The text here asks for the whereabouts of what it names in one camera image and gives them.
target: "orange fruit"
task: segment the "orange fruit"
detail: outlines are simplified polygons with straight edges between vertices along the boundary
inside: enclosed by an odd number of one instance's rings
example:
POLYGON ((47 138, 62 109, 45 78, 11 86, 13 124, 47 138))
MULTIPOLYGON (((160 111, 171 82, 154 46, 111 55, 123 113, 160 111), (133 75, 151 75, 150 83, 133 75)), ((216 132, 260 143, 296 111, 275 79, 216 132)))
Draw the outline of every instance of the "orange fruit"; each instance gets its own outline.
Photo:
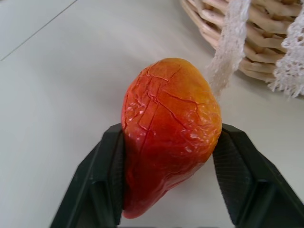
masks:
POLYGON ((126 146, 126 218, 146 212, 194 174, 221 133, 220 107, 190 62, 166 58, 130 85, 121 117, 126 146))

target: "white lace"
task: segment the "white lace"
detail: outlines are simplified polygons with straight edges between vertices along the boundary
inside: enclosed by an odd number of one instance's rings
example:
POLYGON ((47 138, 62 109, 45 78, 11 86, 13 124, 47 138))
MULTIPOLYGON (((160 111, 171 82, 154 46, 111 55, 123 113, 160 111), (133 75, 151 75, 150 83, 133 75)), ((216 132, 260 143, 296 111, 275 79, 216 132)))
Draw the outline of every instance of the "white lace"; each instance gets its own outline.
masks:
POLYGON ((288 27, 282 47, 285 56, 276 62, 275 80, 268 86, 272 91, 284 91, 289 97, 304 95, 304 0, 299 16, 288 27))
POLYGON ((214 96, 219 99, 228 86, 230 76, 238 69, 245 56, 246 21, 250 0, 230 0, 224 27, 215 56, 207 67, 205 76, 210 79, 214 96))

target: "wicker basket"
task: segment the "wicker basket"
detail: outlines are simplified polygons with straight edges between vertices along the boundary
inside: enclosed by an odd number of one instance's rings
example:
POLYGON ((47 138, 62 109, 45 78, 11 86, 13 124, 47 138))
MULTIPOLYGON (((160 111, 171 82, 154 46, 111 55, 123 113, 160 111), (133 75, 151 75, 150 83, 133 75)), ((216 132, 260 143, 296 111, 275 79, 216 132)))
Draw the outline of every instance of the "wicker basket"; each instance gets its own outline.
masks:
MULTIPOLYGON (((182 0, 182 6, 202 36, 216 49, 229 0, 182 0)), ((239 70, 249 77, 273 78, 275 63, 286 50, 281 43, 301 11, 299 0, 252 0, 247 21, 246 57, 239 70)))

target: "white table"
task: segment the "white table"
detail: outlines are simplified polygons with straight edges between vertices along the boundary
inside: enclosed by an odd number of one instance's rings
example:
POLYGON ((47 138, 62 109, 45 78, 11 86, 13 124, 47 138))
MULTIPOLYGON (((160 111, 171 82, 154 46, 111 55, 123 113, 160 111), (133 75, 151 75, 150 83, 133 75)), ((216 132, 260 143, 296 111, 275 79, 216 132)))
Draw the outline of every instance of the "white table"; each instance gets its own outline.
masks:
POLYGON ((74 0, 0 0, 0 60, 39 32, 74 0))
MULTIPOLYGON (((49 226, 77 165, 120 121, 124 93, 143 68, 181 57, 203 71, 212 55, 178 1, 78 0, 1 61, 0 227, 49 226)), ((304 200, 303 100, 288 102, 240 74, 221 106, 224 122, 244 130, 304 200)), ((233 227, 212 158, 122 226, 233 227)))

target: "glossy skin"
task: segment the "glossy skin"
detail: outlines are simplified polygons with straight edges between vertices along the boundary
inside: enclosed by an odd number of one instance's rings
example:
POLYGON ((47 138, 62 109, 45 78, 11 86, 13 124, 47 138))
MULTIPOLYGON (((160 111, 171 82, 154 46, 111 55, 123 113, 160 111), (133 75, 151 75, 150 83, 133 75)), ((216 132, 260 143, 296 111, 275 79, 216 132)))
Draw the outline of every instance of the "glossy skin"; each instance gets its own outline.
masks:
POLYGON ((144 69, 123 103, 124 213, 146 212, 209 158, 221 133, 220 108, 188 61, 167 58, 144 69))

